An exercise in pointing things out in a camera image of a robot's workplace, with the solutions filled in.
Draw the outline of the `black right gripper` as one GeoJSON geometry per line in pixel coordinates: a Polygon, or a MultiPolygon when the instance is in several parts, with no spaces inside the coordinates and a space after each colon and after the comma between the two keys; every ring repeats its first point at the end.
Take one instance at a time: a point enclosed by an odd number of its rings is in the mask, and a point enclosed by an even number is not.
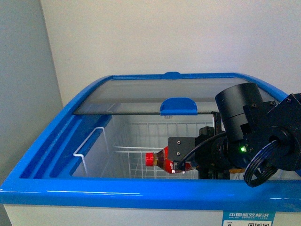
{"type": "Polygon", "coordinates": [[[223,150],[224,139],[227,137],[215,138],[201,146],[195,152],[195,161],[199,179],[230,179],[229,162],[226,161],[226,154],[223,150]]]}

